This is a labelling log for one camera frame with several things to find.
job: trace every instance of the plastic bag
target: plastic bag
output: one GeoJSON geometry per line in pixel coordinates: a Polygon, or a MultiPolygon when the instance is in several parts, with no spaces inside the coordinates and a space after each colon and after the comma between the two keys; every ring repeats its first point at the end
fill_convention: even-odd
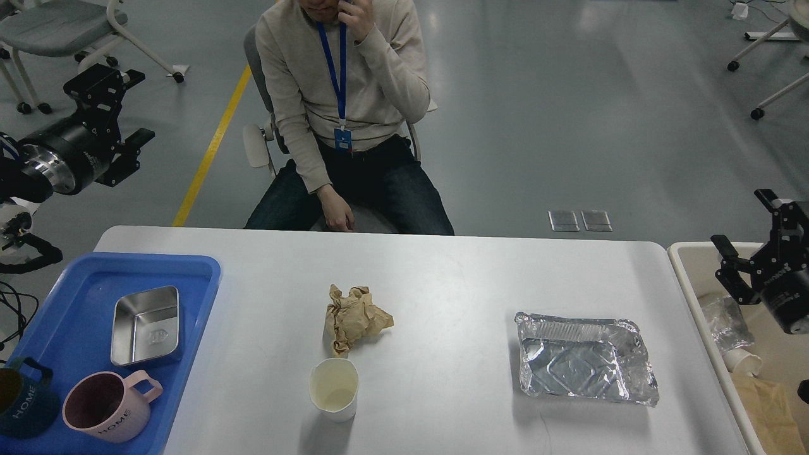
{"type": "Polygon", "coordinates": [[[756,342],[756,338],[744,322],[741,308],[730,296],[719,294],[706,296],[700,299],[700,304],[711,335],[722,355],[756,342]]]}

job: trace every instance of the blue tray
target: blue tray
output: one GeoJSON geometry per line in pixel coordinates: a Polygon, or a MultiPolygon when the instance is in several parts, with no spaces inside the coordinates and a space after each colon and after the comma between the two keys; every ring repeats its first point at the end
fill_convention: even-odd
{"type": "MultiPolygon", "coordinates": [[[[220,271],[219,263],[207,256],[90,253],[71,262],[11,356],[33,357],[52,368],[51,388],[62,402],[76,383],[94,372],[112,371],[123,377],[131,373],[109,360],[115,303],[127,294],[169,285],[177,288],[183,358],[178,363],[146,368],[163,385],[163,394],[151,403],[149,423],[134,439],[111,444],[75,432],[65,425],[60,412],[53,425],[35,438],[14,440],[0,436],[0,453],[161,453],[214,304],[220,271]]],[[[29,368],[23,367],[22,372],[35,380],[39,378],[29,368]]]]}

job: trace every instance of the mug handle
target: mug handle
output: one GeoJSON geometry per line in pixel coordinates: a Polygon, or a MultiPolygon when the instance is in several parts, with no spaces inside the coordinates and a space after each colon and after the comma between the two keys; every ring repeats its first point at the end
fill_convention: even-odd
{"type": "Polygon", "coordinates": [[[158,381],[152,379],[151,376],[146,374],[146,372],[143,370],[137,370],[136,372],[127,376],[126,379],[124,379],[124,385],[128,389],[131,389],[141,381],[149,381],[149,384],[152,384],[152,389],[143,394],[146,402],[153,402],[155,398],[159,397],[160,394],[163,393],[163,386],[160,385],[158,381]]]}
{"type": "Polygon", "coordinates": [[[50,381],[53,379],[53,370],[48,367],[43,367],[31,357],[17,357],[16,359],[10,361],[7,366],[16,372],[19,372],[19,369],[23,366],[23,364],[40,371],[40,384],[44,385],[45,387],[50,385],[50,381]]]}

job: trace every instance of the man's right hand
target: man's right hand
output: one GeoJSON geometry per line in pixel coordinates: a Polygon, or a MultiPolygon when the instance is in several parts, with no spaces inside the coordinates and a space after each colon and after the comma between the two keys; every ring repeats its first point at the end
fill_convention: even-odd
{"type": "Polygon", "coordinates": [[[354,213],[333,186],[323,185],[318,188],[317,197],[320,199],[329,229],[338,232],[354,232],[354,213]]]}

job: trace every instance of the yellow floor line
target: yellow floor line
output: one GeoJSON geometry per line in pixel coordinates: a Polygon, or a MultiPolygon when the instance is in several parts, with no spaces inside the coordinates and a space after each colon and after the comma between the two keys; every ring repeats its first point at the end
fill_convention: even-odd
{"type": "Polygon", "coordinates": [[[194,201],[197,200],[197,195],[200,192],[202,183],[208,175],[208,169],[210,169],[216,152],[219,150],[219,144],[222,143],[222,137],[224,137],[227,127],[231,123],[236,107],[239,106],[239,101],[242,99],[242,94],[248,84],[248,80],[250,80],[250,67],[245,66],[242,78],[239,79],[239,83],[236,84],[236,89],[233,91],[231,101],[227,104],[227,109],[225,109],[225,113],[222,115],[222,120],[219,121],[219,127],[217,127],[214,137],[210,140],[208,151],[202,158],[199,169],[197,169],[197,175],[195,175],[194,180],[191,181],[191,186],[189,186],[188,192],[185,194],[185,199],[183,199],[183,203],[180,205],[180,210],[177,211],[177,216],[174,218],[174,223],[172,223],[173,227],[177,228],[185,225],[188,213],[191,212],[191,207],[193,207],[194,201]]]}

